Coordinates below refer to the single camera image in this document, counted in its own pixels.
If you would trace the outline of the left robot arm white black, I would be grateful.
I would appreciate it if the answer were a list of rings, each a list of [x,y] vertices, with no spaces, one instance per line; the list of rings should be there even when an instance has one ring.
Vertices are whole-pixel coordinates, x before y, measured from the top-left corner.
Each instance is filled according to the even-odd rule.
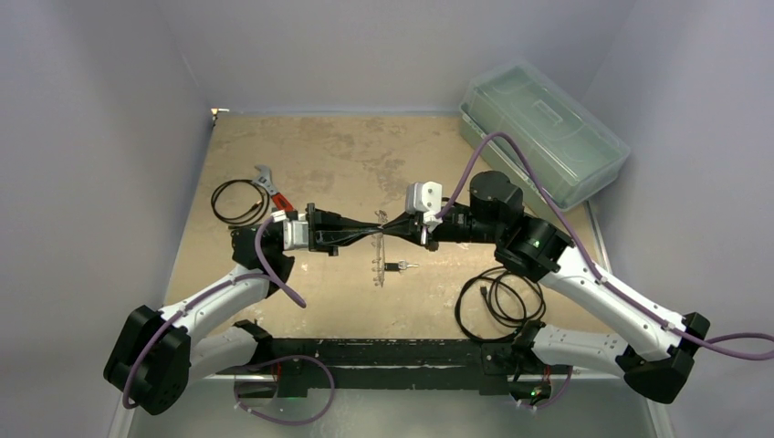
[[[258,225],[234,229],[235,267],[177,303],[135,308],[109,355],[104,379],[120,390],[123,408],[156,415],[168,410],[192,380],[235,366],[251,373],[266,370],[272,349],[259,340],[257,326],[235,326],[219,336],[213,330],[277,292],[306,308],[306,299],[288,284],[295,264],[291,252],[334,256],[384,228],[309,204],[303,213],[278,210]]]

